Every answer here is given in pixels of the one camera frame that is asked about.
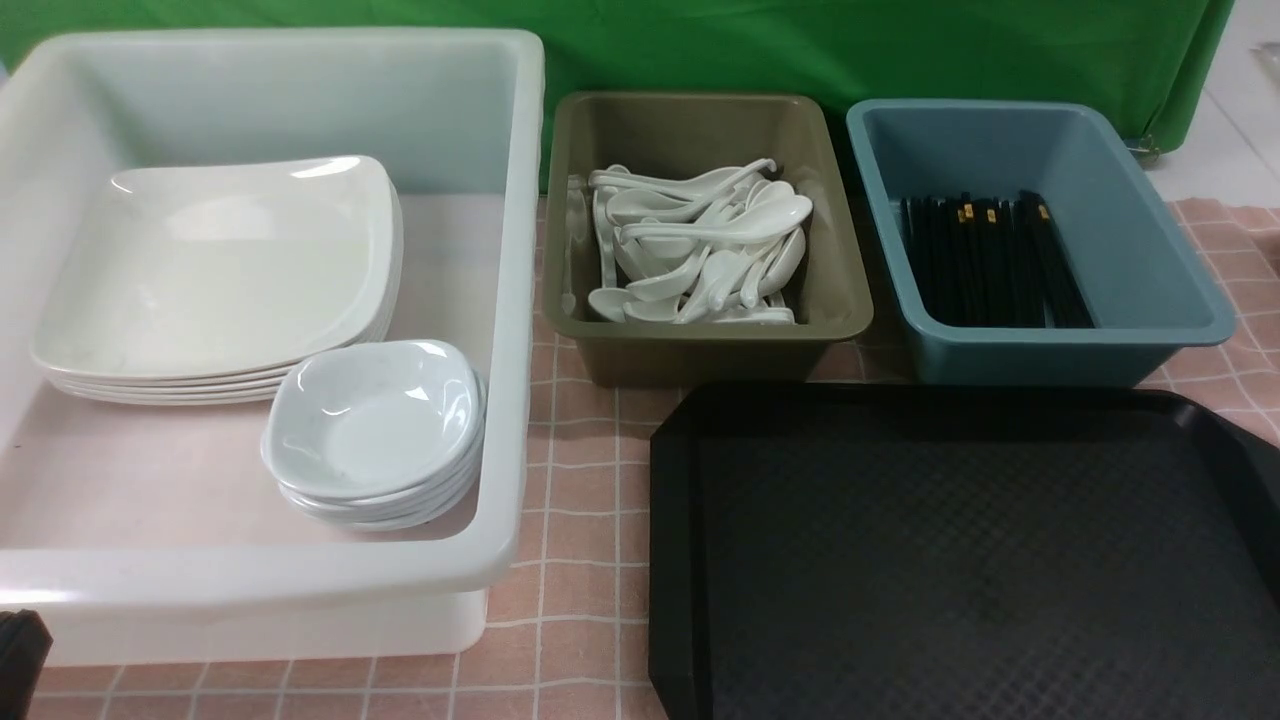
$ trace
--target white plastic bin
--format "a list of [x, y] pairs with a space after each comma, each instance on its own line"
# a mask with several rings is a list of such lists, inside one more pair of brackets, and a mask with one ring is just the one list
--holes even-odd
[[[0, 610], [59, 665], [456, 652], [516, 550], [529, 416], [543, 50], [521, 31], [177, 31], [51, 40], [0, 92]], [[489, 383], [481, 479], [424, 528], [293, 512], [268, 404], [70, 398], [28, 359], [84, 204], [155, 165], [371, 155], [401, 192], [392, 337]]]

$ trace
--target black serving tray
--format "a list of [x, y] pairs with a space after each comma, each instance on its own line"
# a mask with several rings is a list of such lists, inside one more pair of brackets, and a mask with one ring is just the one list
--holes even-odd
[[710, 386], [650, 452], [672, 720], [1280, 717], [1276, 451], [1184, 397]]

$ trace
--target black object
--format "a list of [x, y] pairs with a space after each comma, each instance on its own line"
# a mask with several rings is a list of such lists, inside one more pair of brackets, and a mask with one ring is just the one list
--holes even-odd
[[[1092, 328], [1044, 199], [902, 199], [902, 234], [925, 310], [957, 327]], [[1048, 315], [1044, 306], [1048, 306]]]
[[698, 389], [650, 446], [650, 679], [672, 720], [1275, 719], [1280, 512], [1228, 425], [1162, 392]]
[[23, 720], [52, 638], [31, 610], [0, 612], [0, 720]]
[[1053, 313], [1053, 324], [1060, 328], [1092, 328], [1093, 318], [1084, 304], [1080, 288], [1071, 274], [1062, 241], [1057, 237], [1048, 205], [1034, 192], [1023, 191], [1023, 218], [1039, 259], [1044, 295]]

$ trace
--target plastic tray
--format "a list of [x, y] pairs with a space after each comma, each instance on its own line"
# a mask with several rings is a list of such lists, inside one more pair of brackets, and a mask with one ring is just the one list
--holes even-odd
[[[783, 288], [791, 327], [614, 324], [586, 315], [600, 284], [591, 170], [684, 178], [773, 158], [814, 201], [808, 255]], [[556, 111], [547, 197], [543, 313], [577, 341], [605, 387], [681, 387], [727, 379], [805, 379], [828, 345], [872, 322], [872, 296], [822, 109], [796, 95], [580, 92]]]
[[707, 387], [653, 436], [652, 502], [672, 720], [1280, 702], [1274, 493], [1176, 395]]
[[[1235, 313], [1106, 118], [1083, 105], [868, 100], [847, 115], [920, 379], [1133, 387], [1188, 346], [1231, 337]], [[956, 328], [920, 300], [902, 197], [1048, 200], [1096, 329]]]

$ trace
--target plastic container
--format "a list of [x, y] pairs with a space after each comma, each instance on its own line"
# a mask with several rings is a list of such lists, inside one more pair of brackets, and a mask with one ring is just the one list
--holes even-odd
[[[778, 177], [814, 201], [805, 263], [783, 290], [794, 327], [614, 324], [589, 319], [600, 286], [591, 170], [686, 178], [773, 158]], [[872, 320], [858, 237], [822, 110], [794, 95], [584, 92], [556, 111], [547, 202], [543, 310], [577, 341], [605, 387], [696, 386], [717, 379], [804, 379], [826, 347]]]
[[[40, 611], [51, 665], [440, 653], [480, 637], [518, 538], [541, 119], [543, 49], [522, 31], [105, 33], [31, 54], [0, 92], [0, 611]], [[390, 337], [444, 340], [489, 386], [476, 489], [401, 533], [292, 510], [259, 456], [269, 404], [86, 401], [28, 354], [114, 173], [325, 155], [376, 158], [399, 192]]]
[[[1107, 120], [1065, 104], [869, 100], [847, 115], [916, 373], [928, 383], [1132, 387], [1235, 314]], [[1044, 196], [1096, 329], [957, 328], [924, 310], [911, 196]]]

